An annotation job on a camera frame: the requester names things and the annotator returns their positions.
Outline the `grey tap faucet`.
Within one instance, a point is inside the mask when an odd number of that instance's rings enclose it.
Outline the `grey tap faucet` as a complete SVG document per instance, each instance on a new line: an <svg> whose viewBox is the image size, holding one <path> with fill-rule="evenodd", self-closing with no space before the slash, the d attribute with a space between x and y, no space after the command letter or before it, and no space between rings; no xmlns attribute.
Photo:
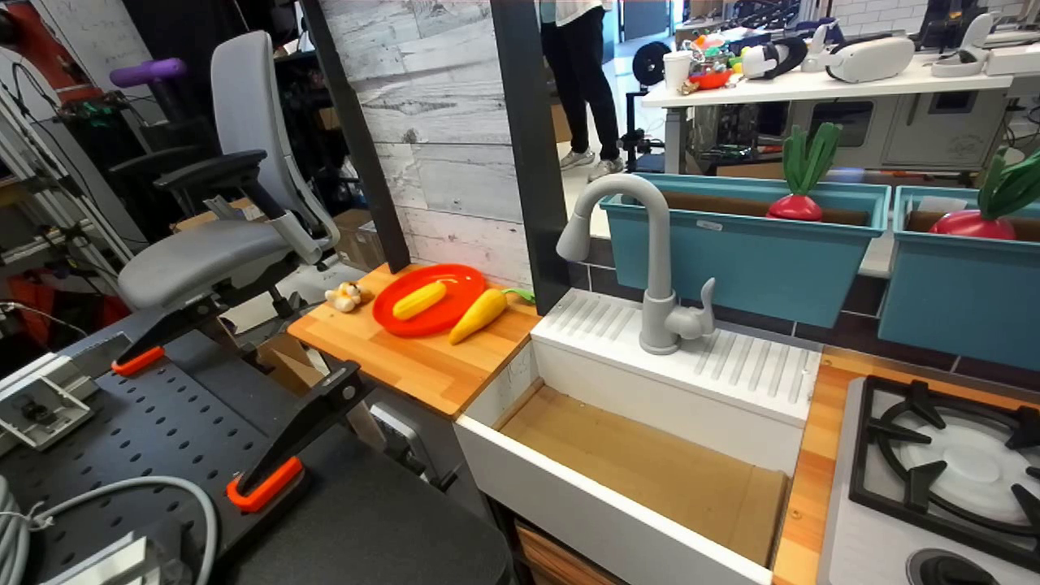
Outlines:
<svg viewBox="0 0 1040 585"><path fill-rule="evenodd" d="M666 195L630 172L600 175L576 199L571 215L555 237L555 255L583 263L592 248L592 212L605 195L629 195L646 212L646 285L642 299L642 349L646 354L672 354L684 342L714 335L714 281L700 289L702 305L684 310L672 285L670 206Z"/></svg>

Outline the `yellow toy carrot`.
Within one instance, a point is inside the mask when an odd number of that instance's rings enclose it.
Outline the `yellow toy carrot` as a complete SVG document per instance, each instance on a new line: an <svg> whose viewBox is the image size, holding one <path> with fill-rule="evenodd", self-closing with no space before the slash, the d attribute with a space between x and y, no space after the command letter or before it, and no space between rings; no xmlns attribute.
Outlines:
<svg viewBox="0 0 1040 585"><path fill-rule="evenodd" d="M466 339L477 335L484 325L492 325L506 310L503 289L484 289L467 313L454 321L449 333L453 344L462 344Z"/></svg>

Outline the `red round plate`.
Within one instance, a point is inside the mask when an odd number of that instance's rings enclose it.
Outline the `red round plate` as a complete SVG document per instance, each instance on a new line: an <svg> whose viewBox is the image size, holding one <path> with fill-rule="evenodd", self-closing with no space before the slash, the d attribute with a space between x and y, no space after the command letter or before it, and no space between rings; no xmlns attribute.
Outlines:
<svg viewBox="0 0 1040 585"><path fill-rule="evenodd" d="M462 263L437 263L398 275L379 299L374 319L399 339L449 333L467 305L488 289L488 281Z"/></svg>

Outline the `yellow toy food on plate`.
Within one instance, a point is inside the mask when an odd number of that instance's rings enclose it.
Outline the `yellow toy food on plate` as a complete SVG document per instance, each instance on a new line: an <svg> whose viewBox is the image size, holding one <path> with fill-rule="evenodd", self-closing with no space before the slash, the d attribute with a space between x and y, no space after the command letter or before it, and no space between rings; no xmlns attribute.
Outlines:
<svg viewBox="0 0 1040 585"><path fill-rule="evenodd" d="M395 319L408 321L408 319L418 319L422 314L425 310L433 310L437 302L445 299L445 283L441 281L433 281L420 289L413 289L411 296L403 296L398 305L395 305Z"/></svg>

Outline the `white toy sink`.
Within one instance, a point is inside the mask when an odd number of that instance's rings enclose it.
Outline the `white toy sink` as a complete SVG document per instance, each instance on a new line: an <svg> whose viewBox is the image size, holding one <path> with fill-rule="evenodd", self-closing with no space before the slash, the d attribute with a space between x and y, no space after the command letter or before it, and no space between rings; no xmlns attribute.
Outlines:
<svg viewBox="0 0 1040 585"><path fill-rule="evenodd" d="M454 419L475 484L629 585L771 585L822 350L722 329L642 349L571 289Z"/></svg>

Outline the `person in black trousers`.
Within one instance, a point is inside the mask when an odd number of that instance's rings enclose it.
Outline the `person in black trousers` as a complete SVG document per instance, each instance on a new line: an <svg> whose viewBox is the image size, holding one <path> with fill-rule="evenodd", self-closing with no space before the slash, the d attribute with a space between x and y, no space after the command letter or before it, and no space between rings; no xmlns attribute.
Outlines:
<svg viewBox="0 0 1040 585"><path fill-rule="evenodd" d="M569 119L567 166L592 175L620 172L617 110L601 71L607 0L536 0L540 45Z"/></svg>

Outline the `grey office chair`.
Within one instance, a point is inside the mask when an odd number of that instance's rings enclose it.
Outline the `grey office chair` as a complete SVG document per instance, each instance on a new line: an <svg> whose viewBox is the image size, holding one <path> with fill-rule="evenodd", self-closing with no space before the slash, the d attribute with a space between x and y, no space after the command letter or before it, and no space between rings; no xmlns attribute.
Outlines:
<svg viewBox="0 0 1040 585"><path fill-rule="evenodd" d="M217 153L160 172L153 184L191 195L211 222L150 245L116 275L125 302L150 325L200 299L216 299L220 314L277 293L296 269L317 296L359 275L332 212L296 166L275 39L263 29L225 39L207 76Z"/></svg>

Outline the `left teal planter box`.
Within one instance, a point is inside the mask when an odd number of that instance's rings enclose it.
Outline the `left teal planter box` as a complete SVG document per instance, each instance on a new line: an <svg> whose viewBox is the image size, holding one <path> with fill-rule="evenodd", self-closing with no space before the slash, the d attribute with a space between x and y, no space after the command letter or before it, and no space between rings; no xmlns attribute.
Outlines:
<svg viewBox="0 0 1040 585"><path fill-rule="evenodd" d="M670 283L696 302L707 281L736 313L829 329L868 245L889 232L891 188L819 182L822 222L771 219L780 180L653 175L670 206Z"/></svg>

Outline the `black orange clamp near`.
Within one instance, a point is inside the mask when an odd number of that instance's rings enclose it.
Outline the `black orange clamp near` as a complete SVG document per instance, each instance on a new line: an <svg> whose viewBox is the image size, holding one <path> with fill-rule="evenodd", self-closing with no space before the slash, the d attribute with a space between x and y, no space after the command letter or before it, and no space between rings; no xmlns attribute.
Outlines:
<svg viewBox="0 0 1040 585"><path fill-rule="evenodd" d="M332 370L288 419L266 453L243 474L228 480L228 504L240 515L263 515L306 474L303 453L341 423L367 393L371 388L355 362Z"/></svg>

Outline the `black orange clamp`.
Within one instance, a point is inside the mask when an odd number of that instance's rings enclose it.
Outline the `black orange clamp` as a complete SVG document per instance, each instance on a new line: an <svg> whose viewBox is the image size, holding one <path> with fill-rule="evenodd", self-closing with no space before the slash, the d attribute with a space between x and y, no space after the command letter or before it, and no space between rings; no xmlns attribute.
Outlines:
<svg viewBox="0 0 1040 585"><path fill-rule="evenodd" d="M367 393L371 388L355 362L332 370L288 419L266 453L243 474L228 480L228 504L240 515L263 515L306 474L303 453L341 423Z"/></svg>
<svg viewBox="0 0 1040 585"><path fill-rule="evenodd" d="M116 377L141 377L143 370L163 364L166 349L190 333L203 333L217 344L234 342L217 314L217 302L200 299L181 310L163 313L125 354L110 362L110 370Z"/></svg>

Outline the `left toy radish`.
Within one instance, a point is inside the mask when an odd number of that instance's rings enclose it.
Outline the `left toy radish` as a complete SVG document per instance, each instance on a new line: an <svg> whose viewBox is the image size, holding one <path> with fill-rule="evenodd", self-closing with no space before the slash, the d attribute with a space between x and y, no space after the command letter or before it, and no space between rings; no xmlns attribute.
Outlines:
<svg viewBox="0 0 1040 585"><path fill-rule="evenodd" d="M840 124L819 124L812 132L791 131L784 138L784 184L788 195L769 206L771 219L822 222L825 212L812 199L812 188L832 169L841 139Z"/></svg>

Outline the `white table with clutter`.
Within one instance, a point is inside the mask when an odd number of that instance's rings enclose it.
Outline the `white table with clutter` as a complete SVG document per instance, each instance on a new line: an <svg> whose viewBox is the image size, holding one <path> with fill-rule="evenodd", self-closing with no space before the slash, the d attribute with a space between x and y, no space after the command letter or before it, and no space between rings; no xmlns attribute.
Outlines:
<svg viewBox="0 0 1040 585"><path fill-rule="evenodd" d="M811 131L825 110L868 103L866 139L840 153L845 166L971 169L998 139L1009 97L1040 82L1038 53L1022 62L996 55L983 65L938 68L916 55L901 76L845 84L825 71L791 71L775 82L736 82L720 92L675 93L653 88L645 103L666 110L666 169L675 172L688 142L687 119L714 106L784 103L791 131Z"/></svg>

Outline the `grey toy stove top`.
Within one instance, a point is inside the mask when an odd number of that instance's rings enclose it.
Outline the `grey toy stove top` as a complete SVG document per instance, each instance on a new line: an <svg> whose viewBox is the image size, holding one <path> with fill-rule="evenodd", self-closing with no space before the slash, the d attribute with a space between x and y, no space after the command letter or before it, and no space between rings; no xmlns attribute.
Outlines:
<svg viewBox="0 0 1040 585"><path fill-rule="evenodd" d="M1040 585L1040 411L848 388L822 585Z"/></svg>

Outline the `right teal planter box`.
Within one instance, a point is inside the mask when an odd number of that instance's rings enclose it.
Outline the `right teal planter box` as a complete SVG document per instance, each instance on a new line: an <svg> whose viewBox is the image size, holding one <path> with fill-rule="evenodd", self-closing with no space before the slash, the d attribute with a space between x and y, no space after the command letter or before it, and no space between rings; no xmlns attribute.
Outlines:
<svg viewBox="0 0 1040 585"><path fill-rule="evenodd" d="M1016 241L932 234L971 188L899 184L894 259L877 335L1004 367L1040 367L1040 206L1010 215Z"/></svg>

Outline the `right toy radish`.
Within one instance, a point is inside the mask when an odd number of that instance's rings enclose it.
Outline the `right toy radish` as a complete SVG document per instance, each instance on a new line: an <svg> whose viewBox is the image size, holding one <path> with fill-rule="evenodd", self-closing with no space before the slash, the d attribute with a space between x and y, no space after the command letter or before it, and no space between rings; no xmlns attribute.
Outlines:
<svg viewBox="0 0 1040 585"><path fill-rule="evenodd" d="M1040 150L1009 163L996 155L983 175L971 208L945 212L932 222L932 234L1016 241L1010 215L1040 199Z"/></svg>

